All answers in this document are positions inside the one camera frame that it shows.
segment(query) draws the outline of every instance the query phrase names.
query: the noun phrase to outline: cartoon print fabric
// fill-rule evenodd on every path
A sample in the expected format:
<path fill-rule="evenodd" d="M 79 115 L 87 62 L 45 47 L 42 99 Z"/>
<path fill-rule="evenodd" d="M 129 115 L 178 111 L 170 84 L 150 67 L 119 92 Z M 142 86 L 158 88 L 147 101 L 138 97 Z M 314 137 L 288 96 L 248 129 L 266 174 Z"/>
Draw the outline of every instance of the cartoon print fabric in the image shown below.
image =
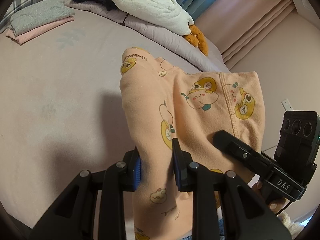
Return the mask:
<path fill-rule="evenodd" d="M 136 239 L 180 239 L 192 228 L 193 194 L 177 190 L 172 138 L 214 172 L 234 170 L 244 181 L 253 174 L 212 146 L 226 130 L 261 150 L 265 110 L 255 72 L 186 74 L 139 48 L 122 56 L 122 106 L 141 158 L 142 180 L 133 193 Z M 220 206 L 218 194 L 212 196 Z"/>

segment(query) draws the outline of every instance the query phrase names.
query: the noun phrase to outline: orange plush foot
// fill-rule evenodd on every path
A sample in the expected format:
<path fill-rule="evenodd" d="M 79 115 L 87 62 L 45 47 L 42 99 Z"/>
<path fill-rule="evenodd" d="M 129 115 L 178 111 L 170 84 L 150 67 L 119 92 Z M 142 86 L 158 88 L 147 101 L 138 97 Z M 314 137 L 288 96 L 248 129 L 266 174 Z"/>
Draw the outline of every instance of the orange plush foot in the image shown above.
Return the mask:
<path fill-rule="evenodd" d="M 209 53 L 209 48 L 202 31 L 199 30 L 199 28 L 195 25 L 191 25 L 190 30 L 191 30 L 191 34 L 195 35 L 199 41 L 199 45 L 198 45 L 199 50 L 201 50 L 201 52 L 207 56 Z"/>
<path fill-rule="evenodd" d="M 193 34 L 189 34 L 189 35 L 184 35 L 183 36 L 185 38 L 185 40 L 187 42 L 189 42 L 192 46 L 194 47 L 198 47 L 199 45 L 199 40 L 196 36 L 194 36 Z"/>

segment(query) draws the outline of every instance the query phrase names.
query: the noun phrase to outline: camera lens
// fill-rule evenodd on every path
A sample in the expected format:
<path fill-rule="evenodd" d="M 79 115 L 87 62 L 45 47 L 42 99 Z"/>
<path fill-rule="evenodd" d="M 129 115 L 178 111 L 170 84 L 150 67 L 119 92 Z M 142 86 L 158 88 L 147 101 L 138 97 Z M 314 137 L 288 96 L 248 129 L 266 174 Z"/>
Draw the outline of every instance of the camera lens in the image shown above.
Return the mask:
<path fill-rule="evenodd" d="M 312 131 L 312 125 L 311 123 L 308 122 L 303 128 L 303 135 L 305 137 L 308 137 L 311 134 L 311 131 Z"/>
<path fill-rule="evenodd" d="M 289 119 L 285 120 L 283 124 L 283 129 L 287 130 L 290 127 L 290 121 Z"/>
<path fill-rule="evenodd" d="M 296 135 L 300 132 L 301 129 L 301 122 L 300 120 L 294 120 L 292 124 L 292 134 Z"/>

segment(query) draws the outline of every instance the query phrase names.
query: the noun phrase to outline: beige fluffy plush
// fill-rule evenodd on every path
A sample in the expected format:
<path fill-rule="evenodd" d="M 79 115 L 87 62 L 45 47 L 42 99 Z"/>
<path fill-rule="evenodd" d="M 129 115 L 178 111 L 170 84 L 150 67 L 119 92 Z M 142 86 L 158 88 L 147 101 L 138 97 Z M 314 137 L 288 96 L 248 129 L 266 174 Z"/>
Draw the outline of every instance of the beige fluffy plush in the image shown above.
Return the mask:
<path fill-rule="evenodd" d="M 301 226 L 299 223 L 291 222 L 289 215 L 285 212 L 282 212 L 280 215 L 278 215 L 278 218 L 281 220 L 284 226 L 289 230 L 292 236 L 292 239 L 295 239 L 304 228 L 304 226 Z"/>

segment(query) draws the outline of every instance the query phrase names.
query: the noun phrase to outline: human hand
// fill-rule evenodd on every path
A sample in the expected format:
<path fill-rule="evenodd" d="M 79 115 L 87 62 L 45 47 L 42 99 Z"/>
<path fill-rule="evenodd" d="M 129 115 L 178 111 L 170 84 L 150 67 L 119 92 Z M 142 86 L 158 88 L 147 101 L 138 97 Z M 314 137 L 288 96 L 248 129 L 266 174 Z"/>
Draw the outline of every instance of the human hand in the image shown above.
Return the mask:
<path fill-rule="evenodd" d="M 259 196 L 263 201 L 265 202 L 266 200 L 263 198 L 261 195 L 260 189 L 262 188 L 262 182 L 258 181 L 258 183 L 254 184 L 252 186 L 252 190 Z M 277 199 L 269 203 L 268 207 L 273 211 L 274 214 L 277 214 L 285 205 L 286 199 L 283 197 L 281 199 Z"/>

